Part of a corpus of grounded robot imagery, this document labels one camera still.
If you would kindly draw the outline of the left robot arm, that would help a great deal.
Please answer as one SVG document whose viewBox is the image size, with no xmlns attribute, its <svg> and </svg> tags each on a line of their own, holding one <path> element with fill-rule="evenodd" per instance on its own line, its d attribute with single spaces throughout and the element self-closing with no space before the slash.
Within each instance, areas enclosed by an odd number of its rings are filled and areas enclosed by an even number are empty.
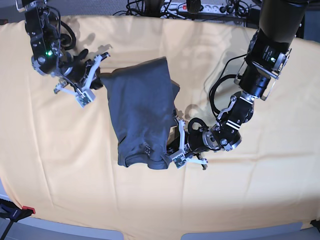
<svg viewBox="0 0 320 240">
<path fill-rule="evenodd" d="M 188 125 L 182 119 L 177 121 L 179 136 L 167 145 L 167 153 L 177 168 L 192 162 L 206 170 L 208 161 L 202 153 L 229 152 L 241 143 L 241 125 L 252 118 L 254 101 L 267 99 L 264 92 L 271 79 L 279 78 L 309 3 L 308 0 L 261 2 L 258 30 L 243 56 L 244 72 L 221 74 L 209 91 L 215 125 L 209 127 L 198 117 L 192 118 Z M 219 85 L 228 79 L 233 79 L 241 90 L 231 95 L 226 108 L 219 110 L 215 105 L 215 94 Z"/>
</svg>

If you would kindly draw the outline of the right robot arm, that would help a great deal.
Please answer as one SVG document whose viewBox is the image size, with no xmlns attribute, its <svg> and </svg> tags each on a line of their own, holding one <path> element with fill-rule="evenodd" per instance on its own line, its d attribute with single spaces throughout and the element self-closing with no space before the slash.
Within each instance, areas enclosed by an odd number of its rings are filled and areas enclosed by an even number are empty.
<svg viewBox="0 0 320 240">
<path fill-rule="evenodd" d="M 32 48 L 31 63 L 40 75 L 58 77 L 59 82 L 53 92 L 69 92 L 85 98 L 90 90 L 103 87 L 100 80 L 100 63 L 109 57 L 108 52 L 87 59 L 89 50 L 83 49 L 79 54 L 72 55 L 77 38 L 74 31 L 62 21 L 61 13 L 49 6 L 45 0 L 23 0 L 17 6 L 24 13 L 25 31 L 30 37 Z"/>
</svg>

